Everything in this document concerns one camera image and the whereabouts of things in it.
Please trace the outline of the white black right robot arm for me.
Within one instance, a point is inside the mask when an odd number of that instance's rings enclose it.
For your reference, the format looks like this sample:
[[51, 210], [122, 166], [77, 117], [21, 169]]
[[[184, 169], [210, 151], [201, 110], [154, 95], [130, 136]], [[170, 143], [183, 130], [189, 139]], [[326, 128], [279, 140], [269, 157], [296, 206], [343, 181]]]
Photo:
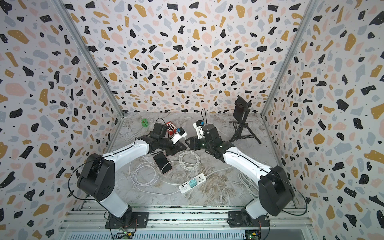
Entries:
[[269, 214], [278, 216], [294, 198], [294, 188], [280, 166], [270, 167], [241, 152], [233, 143], [224, 141], [213, 124], [193, 123], [197, 136], [186, 139], [191, 150], [204, 150], [207, 154], [228, 164], [258, 185], [259, 196], [244, 210], [252, 219]]

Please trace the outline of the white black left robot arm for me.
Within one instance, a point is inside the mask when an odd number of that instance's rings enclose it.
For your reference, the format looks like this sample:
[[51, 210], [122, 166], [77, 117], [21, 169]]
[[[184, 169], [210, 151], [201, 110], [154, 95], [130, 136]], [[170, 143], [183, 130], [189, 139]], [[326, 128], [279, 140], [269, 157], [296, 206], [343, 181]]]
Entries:
[[186, 149], [186, 145], [180, 141], [173, 143], [168, 138], [138, 137], [133, 143], [111, 153], [90, 155], [78, 178], [77, 187], [92, 196], [114, 217], [124, 217], [129, 205], [115, 191], [115, 173], [153, 151], [164, 150], [168, 156], [172, 156]]

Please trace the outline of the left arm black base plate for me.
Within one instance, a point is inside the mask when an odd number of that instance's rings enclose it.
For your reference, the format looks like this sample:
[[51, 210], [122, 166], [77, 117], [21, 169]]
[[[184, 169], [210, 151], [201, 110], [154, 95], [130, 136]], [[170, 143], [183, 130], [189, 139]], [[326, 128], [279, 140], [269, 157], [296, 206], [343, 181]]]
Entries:
[[149, 220], [149, 212], [128, 212], [118, 218], [109, 215], [105, 224], [106, 229], [119, 229], [121, 227], [127, 229], [145, 229]]

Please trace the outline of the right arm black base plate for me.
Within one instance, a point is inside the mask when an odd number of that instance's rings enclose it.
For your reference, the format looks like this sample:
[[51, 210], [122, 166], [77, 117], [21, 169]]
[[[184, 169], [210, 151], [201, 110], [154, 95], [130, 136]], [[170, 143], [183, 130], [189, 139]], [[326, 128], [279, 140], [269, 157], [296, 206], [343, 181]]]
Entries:
[[259, 228], [270, 226], [269, 217], [262, 215], [253, 219], [249, 214], [242, 211], [229, 211], [227, 223], [231, 228]]

